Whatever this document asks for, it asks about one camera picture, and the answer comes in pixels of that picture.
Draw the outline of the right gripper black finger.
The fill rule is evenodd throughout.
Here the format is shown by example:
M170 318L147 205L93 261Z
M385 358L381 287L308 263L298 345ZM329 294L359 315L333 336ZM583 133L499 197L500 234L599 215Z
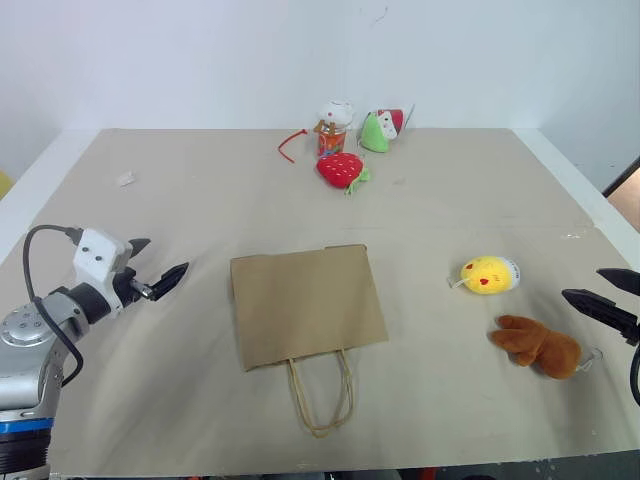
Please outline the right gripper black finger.
M625 292L640 295L640 273L622 268L601 268L597 273Z
M631 335L631 314L602 296L585 289L564 289L562 296L578 312L603 323L623 336Z

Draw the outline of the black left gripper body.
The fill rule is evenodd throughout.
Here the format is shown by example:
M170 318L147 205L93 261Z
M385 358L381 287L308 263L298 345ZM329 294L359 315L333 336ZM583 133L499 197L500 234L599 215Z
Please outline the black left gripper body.
M153 294L149 285L136 279L136 271L130 267L125 267L115 275L113 289L123 307L137 302L140 298L150 299Z

